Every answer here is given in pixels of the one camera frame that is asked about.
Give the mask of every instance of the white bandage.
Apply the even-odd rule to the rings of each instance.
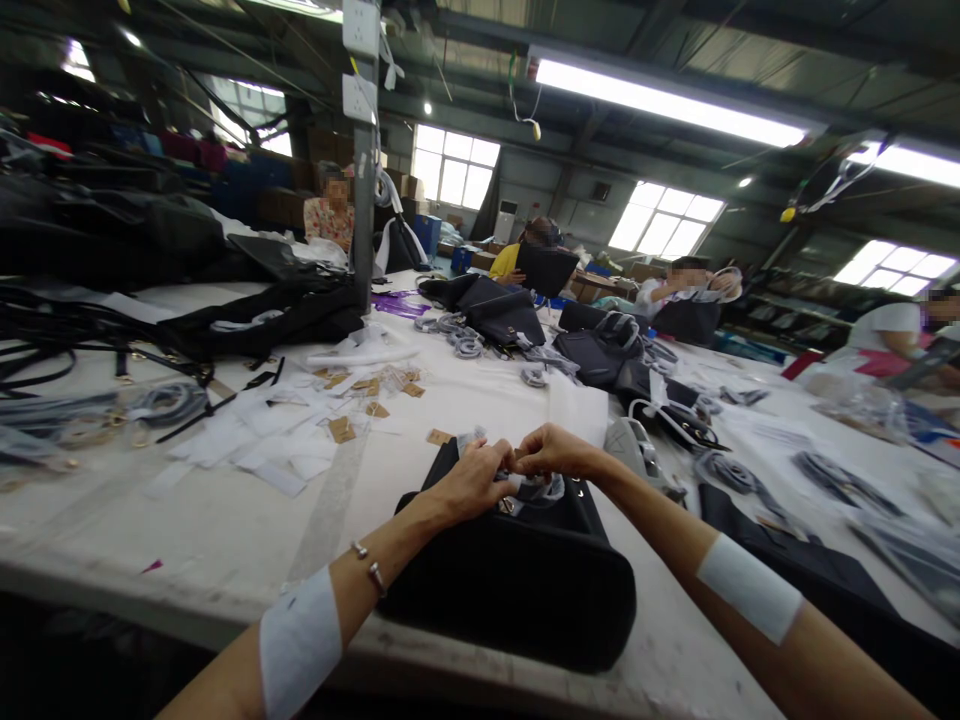
[[[722,533],[700,564],[697,579],[775,645],[783,642],[803,605],[799,590]]]
[[[268,720],[289,720],[340,662],[340,618],[324,568],[260,620],[260,674]]]

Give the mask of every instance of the floor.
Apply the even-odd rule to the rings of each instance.
[[[0,593],[0,717],[146,720],[213,654],[115,618]],[[528,716],[321,689],[300,718]]]

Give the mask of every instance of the floral shirt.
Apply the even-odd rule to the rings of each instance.
[[[307,237],[333,240],[344,250],[353,240],[353,206],[346,215],[337,215],[326,198],[311,198],[303,204],[303,227]]]

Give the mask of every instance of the metal pillar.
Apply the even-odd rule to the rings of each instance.
[[[378,58],[355,58],[357,72],[364,80],[378,83]],[[373,279],[373,196],[377,178],[374,157],[377,152],[377,128],[364,122],[354,123],[354,228],[353,271],[363,314],[370,312],[370,281]]]

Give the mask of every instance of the yellow shirt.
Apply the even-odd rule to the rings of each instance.
[[[503,275],[509,275],[517,268],[517,256],[520,254],[520,243],[514,243],[513,245],[507,245],[503,250],[500,251],[500,254],[497,255],[497,259],[493,261],[493,265],[490,268],[490,277],[494,280]]]

